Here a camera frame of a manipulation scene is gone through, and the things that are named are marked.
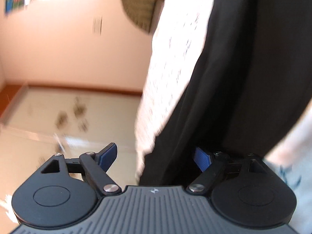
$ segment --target black circular pad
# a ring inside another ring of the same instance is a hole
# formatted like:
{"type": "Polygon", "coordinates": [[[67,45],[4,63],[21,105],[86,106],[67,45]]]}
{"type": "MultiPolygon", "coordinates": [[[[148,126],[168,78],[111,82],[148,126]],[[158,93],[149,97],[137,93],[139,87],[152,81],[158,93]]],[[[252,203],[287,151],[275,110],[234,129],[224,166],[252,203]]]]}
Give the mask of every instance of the black circular pad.
{"type": "Polygon", "coordinates": [[[34,173],[12,197],[18,220],[42,229],[71,225],[86,216],[96,202],[91,186],[68,173],[34,173]]]}
{"type": "Polygon", "coordinates": [[[265,206],[274,200],[274,193],[267,187],[247,186],[238,191],[240,200],[250,206],[265,206]]]}
{"type": "Polygon", "coordinates": [[[288,223],[296,197],[280,178],[248,173],[217,185],[211,194],[215,209],[229,221],[255,229],[288,223]]]}
{"type": "Polygon", "coordinates": [[[64,187],[49,186],[37,190],[34,200],[41,206],[56,207],[68,201],[71,193],[64,187]]]}

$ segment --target wall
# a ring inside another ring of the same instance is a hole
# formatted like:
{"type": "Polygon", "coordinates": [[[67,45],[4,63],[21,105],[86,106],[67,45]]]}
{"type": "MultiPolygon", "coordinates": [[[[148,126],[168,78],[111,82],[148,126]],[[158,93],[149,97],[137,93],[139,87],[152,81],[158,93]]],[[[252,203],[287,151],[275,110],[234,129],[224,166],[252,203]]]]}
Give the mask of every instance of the wall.
{"type": "Polygon", "coordinates": [[[33,1],[0,16],[0,31],[9,82],[126,90],[144,85],[152,36],[129,21],[121,0],[33,1]],[[101,36],[92,33],[95,16],[103,16],[101,36]]]}

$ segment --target wooden baseboard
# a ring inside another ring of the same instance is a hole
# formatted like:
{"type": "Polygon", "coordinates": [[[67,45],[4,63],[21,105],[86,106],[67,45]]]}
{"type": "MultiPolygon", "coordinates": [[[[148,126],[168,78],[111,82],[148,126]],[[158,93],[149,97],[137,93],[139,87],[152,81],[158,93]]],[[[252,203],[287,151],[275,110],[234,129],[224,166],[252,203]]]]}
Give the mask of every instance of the wooden baseboard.
{"type": "Polygon", "coordinates": [[[66,84],[44,84],[44,83],[29,83],[30,88],[48,88],[48,89],[60,89],[60,90],[79,90],[79,91],[91,91],[91,92],[103,92],[113,93],[128,96],[142,96],[142,91],[134,90],[121,90],[114,88],[97,88],[97,87],[85,87],[79,85],[66,85],[66,84]]]}
{"type": "Polygon", "coordinates": [[[12,103],[14,97],[18,91],[22,88],[22,85],[6,84],[0,92],[0,117],[2,119],[3,114],[7,107],[12,103]]]}
{"type": "Polygon", "coordinates": [[[18,98],[18,92],[22,88],[45,88],[45,89],[59,89],[59,90],[79,90],[79,91],[90,91],[90,92],[102,92],[102,93],[112,93],[112,94],[121,94],[127,96],[138,96],[142,95],[141,91],[133,90],[120,90],[113,88],[95,88],[95,87],[81,87],[81,86],[72,86],[72,85],[60,85],[60,84],[44,84],[44,83],[29,83],[27,84],[13,84],[7,83],[2,91],[0,92],[0,122],[6,120],[9,109],[12,109],[12,101],[18,98]]]}

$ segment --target triangular cutout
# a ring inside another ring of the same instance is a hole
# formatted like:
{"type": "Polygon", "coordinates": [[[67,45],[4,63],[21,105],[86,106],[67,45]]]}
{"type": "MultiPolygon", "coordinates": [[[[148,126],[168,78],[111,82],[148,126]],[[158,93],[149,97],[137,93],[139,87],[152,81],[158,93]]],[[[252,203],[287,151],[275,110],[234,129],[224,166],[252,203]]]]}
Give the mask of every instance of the triangular cutout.
{"type": "Polygon", "coordinates": [[[60,172],[60,165],[58,160],[52,160],[49,165],[44,168],[41,173],[59,173],[60,172]]]}

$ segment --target tiled floor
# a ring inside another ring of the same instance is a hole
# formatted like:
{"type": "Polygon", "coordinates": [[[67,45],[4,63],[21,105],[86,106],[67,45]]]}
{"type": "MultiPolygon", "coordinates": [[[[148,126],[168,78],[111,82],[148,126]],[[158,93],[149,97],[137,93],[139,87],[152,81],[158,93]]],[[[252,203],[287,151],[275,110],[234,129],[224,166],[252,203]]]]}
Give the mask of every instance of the tiled floor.
{"type": "MultiPolygon", "coordinates": [[[[135,184],[134,122],[139,101],[113,94],[30,89],[1,130],[0,173],[6,175],[0,199],[12,195],[43,159],[56,152],[55,134],[69,158],[115,142],[118,156],[107,173],[122,188],[135,184]]],[[[6,211],[0,207],[0,226],[5,226],[0,234],[16,226],[6,211]]]]}

